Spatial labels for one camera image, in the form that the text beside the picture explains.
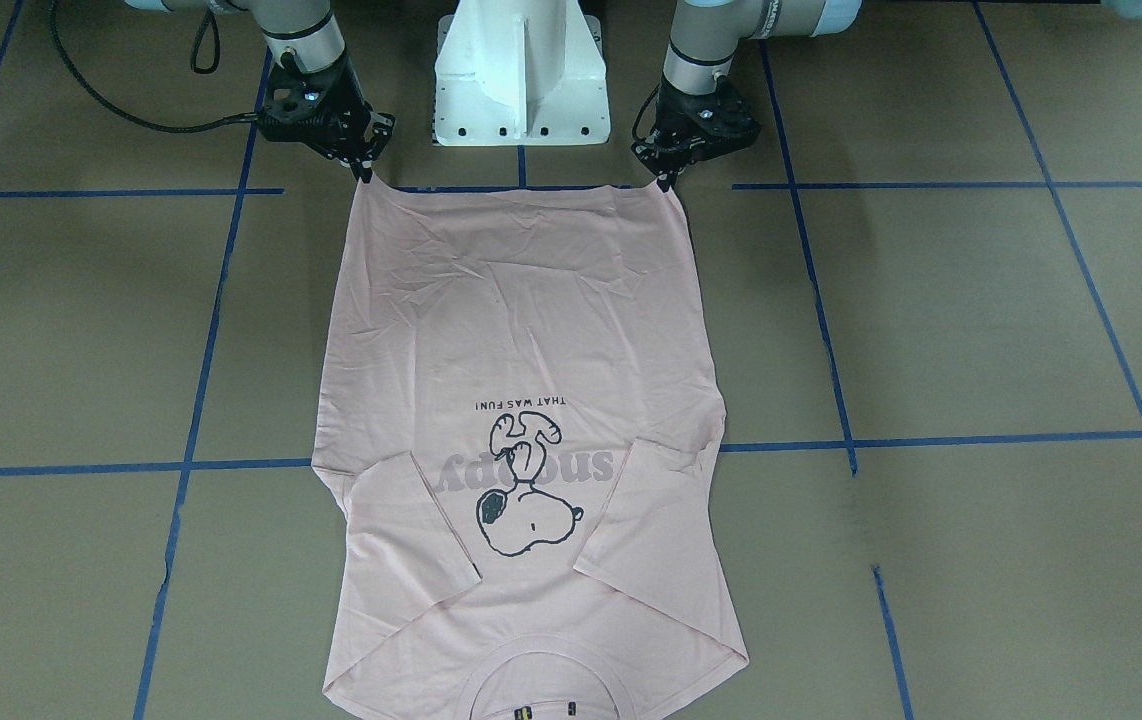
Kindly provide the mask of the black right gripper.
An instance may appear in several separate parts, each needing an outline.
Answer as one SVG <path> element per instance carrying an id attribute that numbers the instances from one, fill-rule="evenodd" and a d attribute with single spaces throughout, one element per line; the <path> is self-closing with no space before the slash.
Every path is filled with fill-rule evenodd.
<path id="1" fill-rule="evenodd" d="M 344 50 L 329 67 L 306 72 L 300 55 L 283 53 L 270 70 L 265 104 L 257 129 L 265 141 L 297 142 L 328 160 L 353 167 L 361 183 L 373 178 L 373 161 L 383 155 L 396 129 L 396 117 L 365 101 L 356 69 Z"/>

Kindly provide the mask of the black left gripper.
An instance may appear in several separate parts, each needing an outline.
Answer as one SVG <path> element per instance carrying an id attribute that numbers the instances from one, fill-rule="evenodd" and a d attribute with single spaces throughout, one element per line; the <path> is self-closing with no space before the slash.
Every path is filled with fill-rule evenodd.
<path id="1" fill-rule="evenodd" d="M 690 165 L 749 149 L 759 137 L 759 122 L 749 102 L 727 78 L 714 91 L 690 95 L 662 79 L 645 105 L 656 105 L 656 122 L 648 136 L 632 138 L 632 154 L 657 173 L 657 186 L 670 192 Z"/>

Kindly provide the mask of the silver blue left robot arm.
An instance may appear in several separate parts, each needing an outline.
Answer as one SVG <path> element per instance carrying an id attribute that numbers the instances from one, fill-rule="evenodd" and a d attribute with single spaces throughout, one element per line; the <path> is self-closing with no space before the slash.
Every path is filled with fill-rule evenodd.
<path id="1" fill-rule="evenodd" d="M 1142 1 L 681 1 L 662 154 L 717 159 L 735 58 L 763 64 L 735 125 L 767 125 L 781 173 L 687 197 L 1142 190 Z"/>

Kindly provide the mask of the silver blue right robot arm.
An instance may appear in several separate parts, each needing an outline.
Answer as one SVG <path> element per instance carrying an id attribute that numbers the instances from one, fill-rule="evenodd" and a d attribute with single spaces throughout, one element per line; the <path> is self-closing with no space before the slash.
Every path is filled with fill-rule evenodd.
<path id="1" fill-rule="evenodd" d="M 132 1 L 147 13 L 204 9 L 248 13 L 271 56 L 257 133 L 268 142 L 301 143 L 348 167 L 359 182 L 373 177 L 396 119 L 373 109 L 353 67 L 329 1 Z"/>

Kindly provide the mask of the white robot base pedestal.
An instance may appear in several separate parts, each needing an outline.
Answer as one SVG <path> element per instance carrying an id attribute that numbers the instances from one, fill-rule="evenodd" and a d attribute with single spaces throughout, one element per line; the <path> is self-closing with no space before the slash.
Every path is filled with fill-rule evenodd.
<path id="1" fill-rule="evenodd" d="M 439 145 L 584 146 L 611 136 L 600 19 L 577 1 L 461 1 L 439 19 Z"/>

